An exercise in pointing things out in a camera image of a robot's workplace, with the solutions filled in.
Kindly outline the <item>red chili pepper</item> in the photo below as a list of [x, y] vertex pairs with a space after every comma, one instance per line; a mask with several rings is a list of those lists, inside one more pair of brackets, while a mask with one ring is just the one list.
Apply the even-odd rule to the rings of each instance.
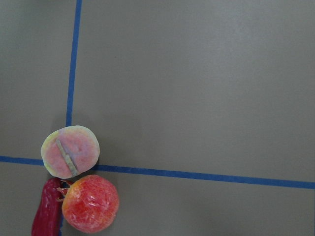
[[61, 180], [57, 177], [46, 181], [42, 188], [41, 200], [32, 223], [32, 236], [59, 236], [61, 225], [62, 195], [57, 189], [61, 188]]

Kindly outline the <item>pink yellow peach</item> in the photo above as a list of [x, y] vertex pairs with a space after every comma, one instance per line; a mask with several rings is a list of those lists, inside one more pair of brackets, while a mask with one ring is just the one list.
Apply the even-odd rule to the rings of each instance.
[[59, 129], [43, 142], [41, 157], [54, 177], [68, 179], [90, 170], [100, 155], [99, 142], [88, 128], [75, 125]]

